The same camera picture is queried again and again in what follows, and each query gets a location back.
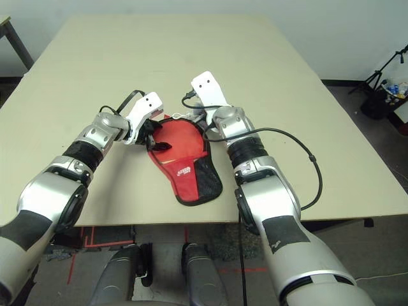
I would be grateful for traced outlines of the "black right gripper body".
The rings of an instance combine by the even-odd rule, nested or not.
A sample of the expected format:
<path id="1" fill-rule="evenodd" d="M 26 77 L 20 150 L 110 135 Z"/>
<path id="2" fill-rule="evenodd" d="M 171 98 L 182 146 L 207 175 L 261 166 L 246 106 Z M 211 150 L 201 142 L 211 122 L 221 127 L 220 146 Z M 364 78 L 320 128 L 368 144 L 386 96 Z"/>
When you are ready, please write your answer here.
<path id="1" fill-rule="evenodd" d="M 206 120 L 207 110 L 211 110 L 212 106 L 196 105 L 196 121 Z"/>

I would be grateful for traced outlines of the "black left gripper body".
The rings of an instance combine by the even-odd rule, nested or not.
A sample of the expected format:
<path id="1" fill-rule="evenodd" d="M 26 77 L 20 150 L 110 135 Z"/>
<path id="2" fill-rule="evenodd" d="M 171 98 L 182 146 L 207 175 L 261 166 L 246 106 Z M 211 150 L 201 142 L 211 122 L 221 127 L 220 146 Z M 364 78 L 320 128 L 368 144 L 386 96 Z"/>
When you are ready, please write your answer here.
<path id="1" fill-rule="evenodd" d="M 162 125 L 158 121 L 147 119 L 140 128 L 140 145 L 147 145 L 147 136 L 153 136 L 161 128 Z"/>

